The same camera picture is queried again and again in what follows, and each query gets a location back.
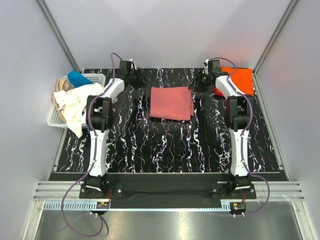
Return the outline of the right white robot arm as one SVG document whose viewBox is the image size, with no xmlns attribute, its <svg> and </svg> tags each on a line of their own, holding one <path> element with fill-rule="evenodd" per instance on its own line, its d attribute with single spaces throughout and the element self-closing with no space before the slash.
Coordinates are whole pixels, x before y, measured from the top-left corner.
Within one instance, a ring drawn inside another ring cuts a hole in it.
<svg viewBox="0 0 320 240">
<path fill-rule="evenodd" d="M 213 57 L 205 60 L 204 68 L 196 74 L 189 85 L 195 92 L 205 92 L 209 87 L 217 88 L 226 99 L 224 123 L 231 139 L 231 167 L 227 187 L 222 193 L 232 198 L 245 200 L 251 193 L 251 179 L 248 166 L 248 137 L 253 120 L 253 97 L 245 94 L 232 81 L 234 70 L 227 73 L 222 70 L 220 60 L 232 61 L 224 57 Z"/>
</svg>

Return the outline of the salmon pink t-shirt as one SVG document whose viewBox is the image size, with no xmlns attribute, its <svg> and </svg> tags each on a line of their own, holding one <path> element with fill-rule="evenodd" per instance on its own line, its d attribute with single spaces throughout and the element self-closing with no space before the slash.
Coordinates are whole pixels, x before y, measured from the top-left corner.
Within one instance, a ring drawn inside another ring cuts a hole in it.
<svg viewBox="0 0 320 240">
<path fill-rule="evenodd" d="M 189 121 L 194 116 L 192 90 L 186 86 L 152 87 L 149 116 L 174 121 Z"/>
</svg>

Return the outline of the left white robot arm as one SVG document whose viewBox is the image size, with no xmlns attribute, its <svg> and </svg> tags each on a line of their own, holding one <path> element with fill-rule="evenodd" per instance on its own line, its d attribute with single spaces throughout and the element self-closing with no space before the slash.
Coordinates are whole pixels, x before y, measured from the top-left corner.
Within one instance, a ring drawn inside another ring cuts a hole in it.
<svg viewBox="0 0 320 240">
<path fill-rule="evenodd" d="M 134 60 L 121 60 L 118 70 L 98 95 L 89 95 L 86 124 L 90 134 L 90 159 L 79 193 L 81 199 L 104 198 L 111 195 L 106 168 L 106 147 L 114 123 L 113 102 L 126 86 L 141 88 L 147 84 Z"/>
</svg>

